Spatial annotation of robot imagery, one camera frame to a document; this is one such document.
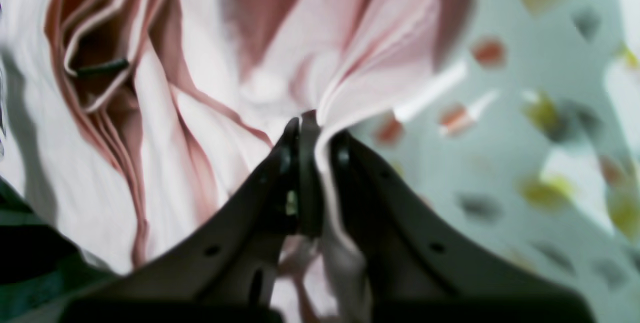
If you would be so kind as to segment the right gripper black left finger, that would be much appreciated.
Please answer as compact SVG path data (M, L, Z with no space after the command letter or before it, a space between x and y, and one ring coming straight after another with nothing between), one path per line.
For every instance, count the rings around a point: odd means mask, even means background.
M315 111L291 119L270 154L194 234L69 305L62 323L281 323L270 309L281 248L322 232Z

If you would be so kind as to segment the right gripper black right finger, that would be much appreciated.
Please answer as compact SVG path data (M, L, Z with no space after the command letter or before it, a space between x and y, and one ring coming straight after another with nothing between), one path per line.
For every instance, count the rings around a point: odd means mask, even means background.
M446 223L372 149L330 143L340 219L364 256L375 323L592 323L583 298Z

